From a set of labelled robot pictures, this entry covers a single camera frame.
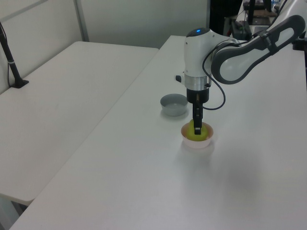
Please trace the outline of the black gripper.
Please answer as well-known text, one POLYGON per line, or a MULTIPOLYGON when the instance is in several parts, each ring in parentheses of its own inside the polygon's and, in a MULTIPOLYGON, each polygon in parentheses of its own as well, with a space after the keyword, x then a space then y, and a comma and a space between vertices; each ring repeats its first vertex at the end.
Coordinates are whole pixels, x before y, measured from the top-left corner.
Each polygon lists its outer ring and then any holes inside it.
POLYGON ((193 104, 194 134, 200 135, 203 119, 203 106, 209 100, 209 88, 202 91, 187 89, 187 101, 193 104))

